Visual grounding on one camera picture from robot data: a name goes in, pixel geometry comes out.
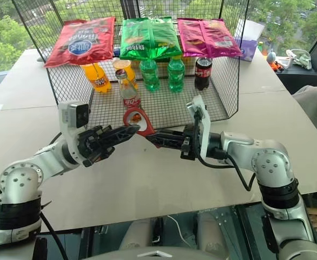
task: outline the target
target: orange bottle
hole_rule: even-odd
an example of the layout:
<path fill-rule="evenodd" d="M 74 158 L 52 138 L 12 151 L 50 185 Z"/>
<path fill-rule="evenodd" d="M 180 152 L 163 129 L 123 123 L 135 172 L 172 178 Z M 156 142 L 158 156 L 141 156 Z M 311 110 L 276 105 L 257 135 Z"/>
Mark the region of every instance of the orange bottle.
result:
<path fill-rule="evenodd" d="M 83 68 L 87 79 L 91 82 L 95 91 L 106 93 L 110 91 L 111 85 L 108 80 L 107 75 L 98 63 L 91 63 L 86 65 L 81 65 Z"/>
<path fill-rule="evenodd" d="M 127 73 L 127 77 L 129 81 L 133 84 L 133 86 L 137 89 L 138 84 L 136 82 L 136 74 L 131 67 L 131 61 L 128 60 L 115 60 L 113 61 L 113 66 L 116 70 L 124 69 Z"/>

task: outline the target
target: cable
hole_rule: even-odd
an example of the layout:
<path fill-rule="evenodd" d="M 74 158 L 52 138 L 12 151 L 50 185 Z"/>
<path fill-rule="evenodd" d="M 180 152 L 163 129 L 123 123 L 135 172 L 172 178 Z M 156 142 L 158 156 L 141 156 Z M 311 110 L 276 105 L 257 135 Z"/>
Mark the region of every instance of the cable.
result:
<path fill-rule="evenodd" d="M 234 168 L 234 166 L 232 165 L 213 165 L 213 164 L 209 164 L 206 161 L 203 160 L 203 158 L 200 155 L 200 151 L 198 151 L 198 146 L 199 146 L 199 142 L 198 142 L 198 130 L 199 130 L 199 123 L 200 123 L 200 117 L 199 115 L 195 114 L 195 126 L 194 126 L 194 153 L 195 156 L 198 158 L 198 160 L 201 162 L 201 164 L 203 164 L 204 166 L 207 166 L 209 168 L 214 168 L 214 169 L 227 169 L 227 168 Z"/>
<path fill-rule="evenodd" d="M 65 249 L 63 248 L 60 239 L 57 237 L 56 232 L 54 231 L 54 229 L 52 228 L 52 226 L 50 225 L 50 223 L 48 222 L 48 220 L 46 219 L 45 215 L 43 214 L 43 212 L 41 211 L 41 213 L 39 214 L 41 216 L 41 219 L 43 220 L 43 222 L 45 223 L 45 225 L 47 226 L 50 234 L 52 235 L 53 239 L 55 240 L 60 253 L 62 255 L 63 260 L 68 260 L 68 257 L 66 255 Z"/>
<path fill-rule="evenodd" d="M 251 188 L 252 188 L 252 184 L 253 184 L 253 182 L 255 180 L 256 174 L 255 173 L 252 174 L 252 177 L 251 177 L 251 180 L 250 180 L 249 186 L 248 186 L 246 184 L 246 181 L 244 180 L 243 175 L 240 172 L 240 169 L 239 169 L 238 165 L 236 164 L 235 160 L 233 159 L 233 157 L 230 156 L 229 154 L 227 154 L 227 158 L 232 162 L 232 164 L 233 164 L 233 166 L 234 166 L 234 168 L 235 168 L 235 170 L 236 170 L 236 172 L 237 172 L 237 174 L 238 174 L 238 176 L 239 176 L 239 178 L 241 180 L 241 183 L 243 184 L 245 190 L 250 191 Z"/>
<path fill-rule="evenodd" d="M 53 143 L 55 143 L 55 141 L 60 137 L 61 132 L 59 132 L 53 139 L 52 141 L 49 143 L 49 145 L 52 145 Z"/>
<path fill-rule="evenodd" d="M 178 221 L 176 221 L 175 218 L 171 217 L 170 215 L 167 215 L 167 217 L 169 217 L 170 219 L 172 219 L 172 220 L 175 222 L 176 227 L 178 228 L 178 231 L 179 231 L 179 235 L 180 235 L 181 240 L 183 240 L 183 242 L 184 242 L 185 244 L 187 244 L 187 245 L 189 246 L 189 248 L 191 248 L 192 246 L 182 237 L 182 234 L 181 234 L 181 230 L 180 230 L 180 226 L 179 226 Z"/>

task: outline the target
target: chip bag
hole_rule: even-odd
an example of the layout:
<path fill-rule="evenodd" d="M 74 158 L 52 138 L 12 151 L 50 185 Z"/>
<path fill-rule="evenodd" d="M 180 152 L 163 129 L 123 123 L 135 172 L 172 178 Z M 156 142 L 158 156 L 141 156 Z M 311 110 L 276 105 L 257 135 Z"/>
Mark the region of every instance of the chip bag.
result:
<path fill-rule="evenodd" d="M 121 59 L 154 60 L 181 54 L 171 17 L 135 18 L 122 22 Z"/>
<path fill-rule="evenodd" d="M 178 18 L 178 27 L 184 56 L 216 58 L 242 55 L 222 19 Z"/>
<path fill-rule="evenodd" d="M 115 17 L 65 22 L 46 68 L 85 65 L 113 58 Z"/>

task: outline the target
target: tabletop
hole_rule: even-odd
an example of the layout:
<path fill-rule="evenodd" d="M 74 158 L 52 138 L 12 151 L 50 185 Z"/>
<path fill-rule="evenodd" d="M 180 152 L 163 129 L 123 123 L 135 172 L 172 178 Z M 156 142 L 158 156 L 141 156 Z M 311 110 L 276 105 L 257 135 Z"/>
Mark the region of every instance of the tabletop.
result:
<path fill-rule="evenodd" d="M 34 52 L 24 54 L 31 57 L 25 59 L 36 59 Z M 22 57 L 15 67 L 22 66 L 21 62 Z M 41 103 L 34 104 L 39 98 L 28 94 L 35 92 L 33 79 L 40 75 L 43 80 L 41 70 L 37 66 L 31 71 L 31 80 L 22 81 L 21 94 L 16 93 L 17 98 L 24 100 L 26 95 L 30 101 L 16 103 L 12 96 L 0 94 L 0 173 L 11 162 L 32 156 L 59 132 L 58 111 L 48 99 L 49 93 L 54 101 L 48 82 L 37 89 L 46 95 Z M 18 86 L 20 81 L 12 79 Z M 5 93 L 5 83 L 0 93 Z M 241 62 L 239 111 L 229 120 L 212 122 L 211 132 L 221 131 L 283 143 L 300 191 L 317 191 L 317 130 L 258 53 L 252 63 Z M 198 161 L 181 160 L 179 151 L 157 149 L 139 135 L 115 148 L 107 160 L 89 168 L 80 166 L 41 186 L 42 203 L 53 201 L 44 212 L 56 230 L 260 200 L 257 184 L 247 192 L 234 169 L 215 170 Z M 243 170 L 243 175 L 249 181 L 251 173 Z"/>

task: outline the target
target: metal wire cage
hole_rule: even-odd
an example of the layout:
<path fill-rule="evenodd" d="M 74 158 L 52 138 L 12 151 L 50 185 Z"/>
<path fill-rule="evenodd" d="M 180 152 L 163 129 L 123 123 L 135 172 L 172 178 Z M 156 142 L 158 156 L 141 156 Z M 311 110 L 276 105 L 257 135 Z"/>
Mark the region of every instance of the metal wire cage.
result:
<path fill-rule="evenodd" d="M 243 26 L 239 20 L 247 16 L 249 0 L 12 0 L 27 32 L 45 62 L 52 52 L 64 21 L 115 16 L 114 53 L 120 48 L 122 21 L 128 18 L 171 16 L 176 33 L 178 17 L 223 18 L 238 45 L 241 45 Z M 199 91 L 194 87 L 196 58 L 184 57 L 185 80 L 181 93 L 168 88 L 168 61 L 157 63 L 161 89 L 151 93 L 143 85 L 139 61 L 132 61 L 136 73 L 142 108 L 155 128 L 173 127 L 191 123 L 186 103 L 201 94 L 208 107 L 211 121 L 230 118 L 238 110 L 239 59 L 213 59 L 210 87 Z M 91 114 L 88 126 L 123 125 L 126 110 L 122 105 L 112 61 L 100 62 L 112 84 L 111 93 L 93 91 L 84 71 L 79 66 L 64 65 L 47 69 L 56 103 L 81 100 L 89 103 Z"/>

